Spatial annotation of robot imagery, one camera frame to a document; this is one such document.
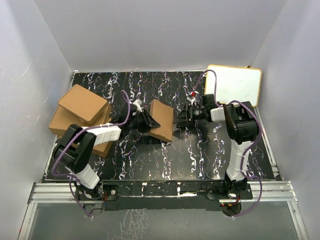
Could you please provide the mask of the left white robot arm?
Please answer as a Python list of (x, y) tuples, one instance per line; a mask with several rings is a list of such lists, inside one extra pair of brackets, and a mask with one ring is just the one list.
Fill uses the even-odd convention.
[(144, 134), (160, 126), (145, 109), (130, 110), (103, 125), (82, 127), (71, 124), (53, 150), (55, 164), (51, 173), (60, 176), (56, 168), (62, 165), (68, 170), (69, 179), (76, 181), (75, 186), (79, 191), (89, 199), (100, 199), (103, 195), (103, 183), (89, 164), (94, 147), (118, 141), (124, 132), (130, 130), (138, 130)]

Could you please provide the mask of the brown cardboard box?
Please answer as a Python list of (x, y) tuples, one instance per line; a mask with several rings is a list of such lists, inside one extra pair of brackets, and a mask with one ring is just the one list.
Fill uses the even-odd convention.
[(163, 142), (171, 142), (173, 139), (174, 109), (153, 99), (150, 104), (150, 115), (160, 124), (160, 127), (152, 128), (148, 134)]

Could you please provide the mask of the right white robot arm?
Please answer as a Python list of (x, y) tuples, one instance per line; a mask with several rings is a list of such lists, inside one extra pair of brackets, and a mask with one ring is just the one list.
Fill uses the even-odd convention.
[(261, 138), (261, 125), (253, 113), (249, 101), (233, 100), (230, 103), (219, 103), (214, 94), (202, 96), (202, 105), (191, 96), (187, 98), (181, 112), (173, 123), (178, 128), (188, 127), (196, 120), (226, 123), (227, 134), (231, 140), (229, 164), (221, 183), (212, 183), (204, 190), (207, 193), (235, 198), (247, 188), (247, 162), (249, 149)]

